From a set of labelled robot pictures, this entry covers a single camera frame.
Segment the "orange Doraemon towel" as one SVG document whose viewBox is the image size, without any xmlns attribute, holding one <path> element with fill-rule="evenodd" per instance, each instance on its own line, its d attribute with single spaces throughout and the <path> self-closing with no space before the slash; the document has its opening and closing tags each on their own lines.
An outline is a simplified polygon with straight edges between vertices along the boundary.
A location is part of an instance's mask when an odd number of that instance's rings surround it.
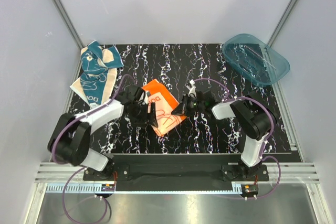
<svg viewBox="0 0 336 224">
<path fill-rule="evenodd" d="M 157 136 L 165 135 L 186 119 L 185 116 L 171 114 L 179 103 L 170 91 L 156 79 L 144 85 L 142 89 L 150 92 L 149 102 L 155 103 L 158 127 L 153 126 L 153 129 Z"/>
</svg>

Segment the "teal Doraemon towel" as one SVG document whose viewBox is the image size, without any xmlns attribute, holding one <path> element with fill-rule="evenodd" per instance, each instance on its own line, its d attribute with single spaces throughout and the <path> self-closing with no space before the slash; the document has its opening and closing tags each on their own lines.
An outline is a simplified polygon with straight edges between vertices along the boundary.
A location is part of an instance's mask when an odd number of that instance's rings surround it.
<svg viewBox="0 0 336 224">
<path fill-rule="evenodd" d="M 93 109 L 109 100 L 118 69 L 124 64 L 116 46 L 103 48 L 97 41 L 82 48 L 80 54 L 82 74 L 70 88 Z"/>
</svg>

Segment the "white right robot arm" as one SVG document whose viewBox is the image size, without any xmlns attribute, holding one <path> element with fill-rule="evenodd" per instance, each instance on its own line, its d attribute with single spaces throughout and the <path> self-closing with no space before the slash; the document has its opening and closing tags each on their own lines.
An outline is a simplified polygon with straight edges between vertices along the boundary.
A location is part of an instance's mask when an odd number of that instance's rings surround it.
<svg viewBox="0 0 336 224">
<path fill-rule="evenodd" d="M 210 91 L 185 94 L 172 115 L 194 116 L 200 112 L 210 118 L 223 120 L 236 118 L 245 133 L 245 144 L 237 165 L 221 168 L 223 180 L 254 179 L 261 168 L 263 152 L 277 123 L 277 114 L 255 100 L 253 93 L 245 97 L 217 102 Z"/>
</svg>

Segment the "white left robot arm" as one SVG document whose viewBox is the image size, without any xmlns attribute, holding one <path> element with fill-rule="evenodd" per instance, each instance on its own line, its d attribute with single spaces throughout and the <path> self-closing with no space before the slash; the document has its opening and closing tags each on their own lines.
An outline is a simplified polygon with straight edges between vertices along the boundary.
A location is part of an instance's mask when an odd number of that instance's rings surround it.
<svg viewBox="0 0 336 224">
<path fill-rule="evenodd" d="M 149 96 L 150 92 L 130 85 L 89 111 L 62 114 L 47 146 L 54 162 L 90 168 L 99 178 L 109 179 L 113 175 L 113 161 L 90 147 L 91 136 L 124 115 L 137 127 L 157 127 L 155 100 L 150 100 Z"/>
</svg>

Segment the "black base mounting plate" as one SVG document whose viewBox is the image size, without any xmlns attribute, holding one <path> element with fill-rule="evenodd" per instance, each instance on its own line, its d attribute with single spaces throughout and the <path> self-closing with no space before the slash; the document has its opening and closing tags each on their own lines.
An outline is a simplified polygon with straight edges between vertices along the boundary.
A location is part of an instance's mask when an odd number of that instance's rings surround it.
<svg viewBox="0 0 336 224">
<path fill-rule="evenodd" d="M 258 163 L 248 168 L 239 154 L 115 154 L 105 170 L 103 173 L 90 168 L 83 179 L 108 181 L 115 172 L 118 181 L 168 177 L 205 177 L 225 182 L 269 181 L 266 165 Z"/>
</svg>

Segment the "left small controller board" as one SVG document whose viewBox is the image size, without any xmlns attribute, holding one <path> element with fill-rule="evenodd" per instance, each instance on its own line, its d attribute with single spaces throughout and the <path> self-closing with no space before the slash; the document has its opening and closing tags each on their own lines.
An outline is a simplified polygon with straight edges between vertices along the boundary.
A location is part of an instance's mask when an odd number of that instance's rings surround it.
<svg viewBox="0 0 336 224">
<path fill-rule="evenodd" d="M 102 184 L 101 191 L 107 191 L 107 192 L 115 191 L 115 184 Z"/>
</svg>

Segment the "small controller board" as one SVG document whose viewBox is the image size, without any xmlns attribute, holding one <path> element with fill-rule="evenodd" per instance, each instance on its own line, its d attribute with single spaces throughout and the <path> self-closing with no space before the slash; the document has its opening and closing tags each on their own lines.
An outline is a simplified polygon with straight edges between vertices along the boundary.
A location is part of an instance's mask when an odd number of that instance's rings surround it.
<svg viewBox="0 0 336 224">
<path fill-rule="evenodd" d="M 259 186 L 257 184 L 244 185 L 242 187 L 242 196 L 243 197 L 253 197 L 257 196 L 259 193 Z"/>
<path fill-rule="evenodd" d="M 102 184 L 101 191 L 107 191 L 107 192 L 115 191 L 115 184 Z"/>
</svg>

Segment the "teal transparent plastic bin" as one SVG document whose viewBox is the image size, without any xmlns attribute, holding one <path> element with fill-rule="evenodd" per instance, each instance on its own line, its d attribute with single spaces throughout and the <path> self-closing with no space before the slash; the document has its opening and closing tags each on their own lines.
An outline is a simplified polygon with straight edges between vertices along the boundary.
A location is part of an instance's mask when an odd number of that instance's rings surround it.
<svg viewBox="0 0 336 224">
<path fill-rule="evenodd" d="M 290 70 L 286 58 L 250 34 L 239 34 L 224 44 L 226 62 L 257 87 L 271 86 Z"/>
</svg>

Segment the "right small controller board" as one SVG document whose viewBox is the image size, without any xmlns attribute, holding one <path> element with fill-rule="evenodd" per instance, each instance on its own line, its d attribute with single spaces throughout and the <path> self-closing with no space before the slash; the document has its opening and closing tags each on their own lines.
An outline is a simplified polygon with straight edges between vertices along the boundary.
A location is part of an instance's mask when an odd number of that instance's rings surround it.
<svg viewBox="0 0 336 224">
<path fill-rule="evenodd" d="M 259 186 L 257 184 L 244 185 L 242 187 L 242 196 L 243 197 L 253 197 L 257 196 L 259 193 Z"/>
</svg>

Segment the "aluminium front rail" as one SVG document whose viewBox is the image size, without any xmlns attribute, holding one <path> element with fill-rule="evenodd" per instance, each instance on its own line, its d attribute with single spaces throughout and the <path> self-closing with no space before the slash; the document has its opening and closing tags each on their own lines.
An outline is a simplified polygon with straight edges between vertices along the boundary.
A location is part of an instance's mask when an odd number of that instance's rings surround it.
<svg viewBox="0 0 336 224">
<path fill-rule="evenodd" d="M 317 184 L 319 183 L 315 167 L 311 163 L 266 163 L 269 181 L 257 182 L 258 185 L 280 184 Z M 206 178 L 193 178 L 190 182 L 178 185 L 173 179 L 162 182 L 146 180 L 136 185 L 130 181 L 84 180 L 84 171 L 70 165 L 41 163 L 35 183 L 45 184 L 48 193 L 96 193 L 96 194 L 169 194 L 169 195 L 240 195 L 244 185 L 252 185 L 252 181 L 211 183 Z M 115 191 L 101 191 L 102 184 L 115 184 Z"/>
</svg>

